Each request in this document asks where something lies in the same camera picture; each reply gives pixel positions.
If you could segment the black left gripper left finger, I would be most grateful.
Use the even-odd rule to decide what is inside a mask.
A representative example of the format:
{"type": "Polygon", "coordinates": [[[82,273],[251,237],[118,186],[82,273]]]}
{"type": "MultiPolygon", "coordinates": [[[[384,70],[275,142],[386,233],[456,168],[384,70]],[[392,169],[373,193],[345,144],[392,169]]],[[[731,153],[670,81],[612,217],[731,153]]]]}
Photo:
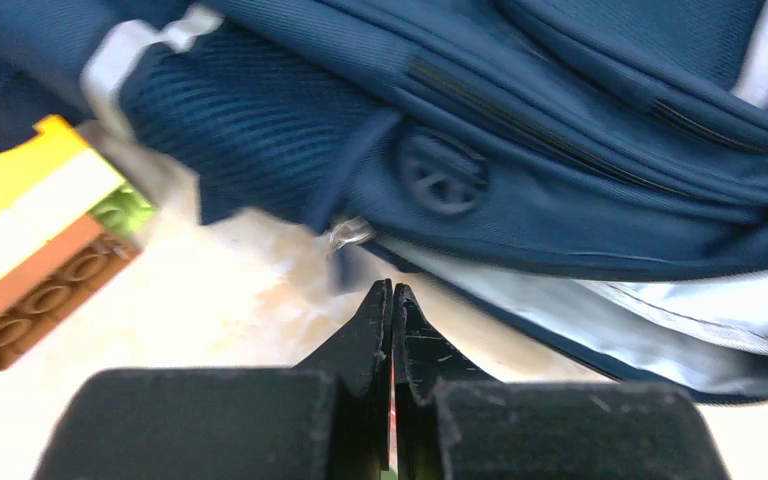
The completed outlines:
{"type": "Polygon", "coordinates": [[[376,479],[393,290],[293,367],[111,369],[72,397],[39,479],[376,479]]]}

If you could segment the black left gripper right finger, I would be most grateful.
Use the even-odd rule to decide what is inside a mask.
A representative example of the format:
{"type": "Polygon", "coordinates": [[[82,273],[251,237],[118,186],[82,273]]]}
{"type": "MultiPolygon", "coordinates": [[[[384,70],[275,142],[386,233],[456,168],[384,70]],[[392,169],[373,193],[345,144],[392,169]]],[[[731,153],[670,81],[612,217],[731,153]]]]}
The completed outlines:
{"type": "Polygon", "coordinates": [[[396,286],[393,359],[403,479],[724,479],[692,400],[663,383],[505,383],[396,286]]]}

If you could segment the navy blue student backpack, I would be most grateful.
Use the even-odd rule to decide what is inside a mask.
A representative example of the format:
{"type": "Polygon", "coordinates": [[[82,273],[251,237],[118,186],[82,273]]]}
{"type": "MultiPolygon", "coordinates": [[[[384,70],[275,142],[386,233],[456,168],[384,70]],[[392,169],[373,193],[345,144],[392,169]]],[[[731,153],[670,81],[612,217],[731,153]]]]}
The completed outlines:
{"type": "Polygon", "coordinates": [[[768,399],[768,1],[0,1],[0,56],[608,375],[768,399]]]}

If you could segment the stacked colourful toy bricks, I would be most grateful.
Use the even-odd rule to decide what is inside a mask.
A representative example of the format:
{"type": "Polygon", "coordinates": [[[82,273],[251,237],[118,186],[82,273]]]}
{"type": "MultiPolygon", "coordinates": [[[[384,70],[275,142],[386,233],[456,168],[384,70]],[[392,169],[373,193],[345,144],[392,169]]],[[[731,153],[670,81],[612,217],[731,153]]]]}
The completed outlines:
{"type": "Polygon", "coordinates": [[[0,371],[139,255],[154,212],[58,116],[0,152],[0,371]]]}

